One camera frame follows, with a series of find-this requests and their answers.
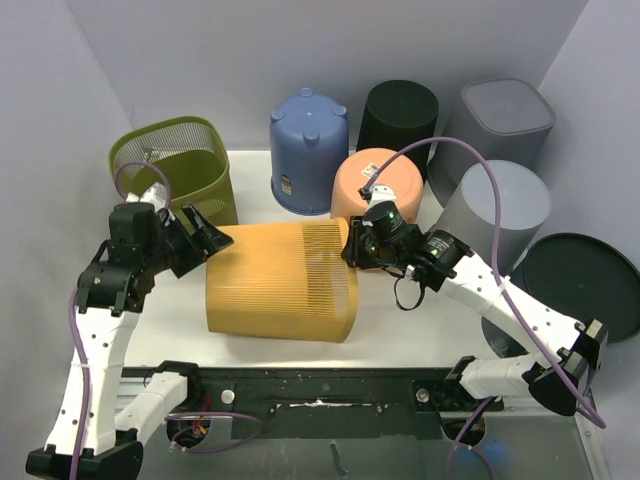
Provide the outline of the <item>tan round bin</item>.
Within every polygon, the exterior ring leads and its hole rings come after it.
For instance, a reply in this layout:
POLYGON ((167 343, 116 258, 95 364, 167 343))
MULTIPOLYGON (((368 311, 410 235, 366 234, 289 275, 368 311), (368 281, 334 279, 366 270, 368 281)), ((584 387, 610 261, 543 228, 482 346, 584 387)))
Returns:
POLYGON ((421 241, 415 225, 424 187, 404 154, 381 147, 349 156, 334 179, 330 218, 346 267, 401 278, 421 241))

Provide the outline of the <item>tan mesh square basket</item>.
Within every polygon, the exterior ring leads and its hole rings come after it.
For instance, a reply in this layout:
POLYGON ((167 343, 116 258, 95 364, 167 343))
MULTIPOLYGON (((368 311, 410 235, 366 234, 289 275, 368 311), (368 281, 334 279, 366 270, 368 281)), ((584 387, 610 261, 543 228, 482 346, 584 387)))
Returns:
POLYGON ((341 254, 345 219, 222 227, 230 247, 206 265, 209 331, 341 343, 358 305, 358 277, 341 254))

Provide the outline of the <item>blue round bin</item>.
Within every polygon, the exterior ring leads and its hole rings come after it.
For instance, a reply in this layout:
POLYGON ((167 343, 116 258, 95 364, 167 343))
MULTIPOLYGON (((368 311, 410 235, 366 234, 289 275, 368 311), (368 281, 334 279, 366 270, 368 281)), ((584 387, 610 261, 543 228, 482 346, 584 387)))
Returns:
POLYGON ((336 173, 349 156, 347 108, 301 89, 271 112, 270 151, 275 200, 299 215, 328 213, 336 173))

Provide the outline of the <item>black ribbed round bin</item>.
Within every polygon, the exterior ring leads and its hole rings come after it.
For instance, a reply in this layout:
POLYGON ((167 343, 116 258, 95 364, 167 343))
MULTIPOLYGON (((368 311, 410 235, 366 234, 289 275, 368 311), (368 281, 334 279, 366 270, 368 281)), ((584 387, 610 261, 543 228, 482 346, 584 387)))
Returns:
POLYGON ((439 101, 427 87, 410 80, 388 80, 374 86, 364 105, 356 150, 402 148, 432 137, 439 101))

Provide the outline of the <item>grey mesh square basket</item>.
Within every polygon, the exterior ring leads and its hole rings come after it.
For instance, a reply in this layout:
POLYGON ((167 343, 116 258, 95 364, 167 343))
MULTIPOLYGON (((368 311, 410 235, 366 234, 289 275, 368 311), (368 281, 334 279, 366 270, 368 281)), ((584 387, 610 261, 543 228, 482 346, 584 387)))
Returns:
MULTIPOLYGON (((536 88, 504 78, 463 86, 443 135, 471 145, 487 160, 506 160, 532 170, 554 124, 555 114, 536 88)), ((466 149, 450 142, 437 144, 427 164, 427 180, 440 205, 448 202, 475 163, 466 149)))

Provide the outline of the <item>dark navy round bin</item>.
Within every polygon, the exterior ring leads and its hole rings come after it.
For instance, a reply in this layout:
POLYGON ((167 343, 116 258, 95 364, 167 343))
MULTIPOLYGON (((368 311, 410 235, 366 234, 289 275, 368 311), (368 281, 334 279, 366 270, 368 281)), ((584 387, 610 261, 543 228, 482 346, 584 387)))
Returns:
POLYGON ((639 268, 604 241, 580 233, 555 233, 511 247, 499 240, 511 282, 552 309, 608 328, 608 342, 639 334, 639 268))

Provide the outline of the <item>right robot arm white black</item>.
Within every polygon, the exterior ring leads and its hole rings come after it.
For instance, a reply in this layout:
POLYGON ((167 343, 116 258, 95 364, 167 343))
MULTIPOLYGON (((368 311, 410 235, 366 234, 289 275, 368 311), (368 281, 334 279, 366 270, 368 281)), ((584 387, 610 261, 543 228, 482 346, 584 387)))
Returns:
POLYGON ((445 384, 448 402, 469 408, 487 397, 530 396, 553 413, 592 408, 585 399, 608 340, 597 319, 577 320, 536 300, 451 234, 424 233, 392 201, 349 220, 342 258, 352 268, 383 269, 453 299, 513 338, 524 354, 458 362, 445 384))

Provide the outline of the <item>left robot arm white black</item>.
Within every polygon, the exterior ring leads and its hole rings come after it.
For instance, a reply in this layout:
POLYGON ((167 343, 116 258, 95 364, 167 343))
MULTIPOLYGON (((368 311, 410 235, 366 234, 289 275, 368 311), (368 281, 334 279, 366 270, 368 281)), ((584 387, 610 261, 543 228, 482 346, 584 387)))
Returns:
POLYGON ((31 451, 28 474, 41 479, 134 479, 144 446, 175 409, 200 405, 194 363, 165 361, 142 393, 116 409, 126 351, 155 278, 181 278, 230 247, 232 238, 192 205, 186 229, 166 207, 122 203, 109 216, 109 239, 77 280, 68 307, 74 354, 61 407, 45 445, 31 451))

